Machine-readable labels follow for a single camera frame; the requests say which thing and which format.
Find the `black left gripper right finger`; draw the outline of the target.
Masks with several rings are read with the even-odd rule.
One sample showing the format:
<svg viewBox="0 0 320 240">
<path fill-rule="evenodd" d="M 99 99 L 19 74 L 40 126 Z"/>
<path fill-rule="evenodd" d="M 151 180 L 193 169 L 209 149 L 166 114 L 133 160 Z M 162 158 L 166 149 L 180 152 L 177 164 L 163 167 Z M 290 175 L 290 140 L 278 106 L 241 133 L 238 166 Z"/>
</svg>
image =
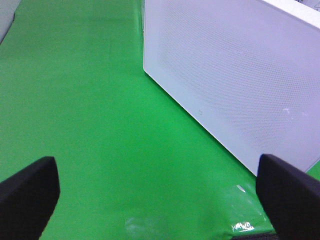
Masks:
<svg viewBox="0 0 320 240">
<path fill-rule="evenodd" d="M 272 154 L 259 158 L 256 194 L 281 240 L 320 238 L 320 182 Z"/>
</svg>

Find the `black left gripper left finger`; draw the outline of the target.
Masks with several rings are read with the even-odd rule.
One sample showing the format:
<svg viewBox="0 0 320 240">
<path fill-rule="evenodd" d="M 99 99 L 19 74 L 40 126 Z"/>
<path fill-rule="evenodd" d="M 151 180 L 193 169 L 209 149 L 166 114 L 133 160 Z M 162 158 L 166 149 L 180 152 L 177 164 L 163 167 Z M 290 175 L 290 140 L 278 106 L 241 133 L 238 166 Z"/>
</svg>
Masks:
<svg viewBox="0 0 320 240">
<path fill-rule="evenodd" d="M 38 240 L 60 197 L 56 160 L 44 156 L 0 183 L 0 238 Z"/>
</svg>

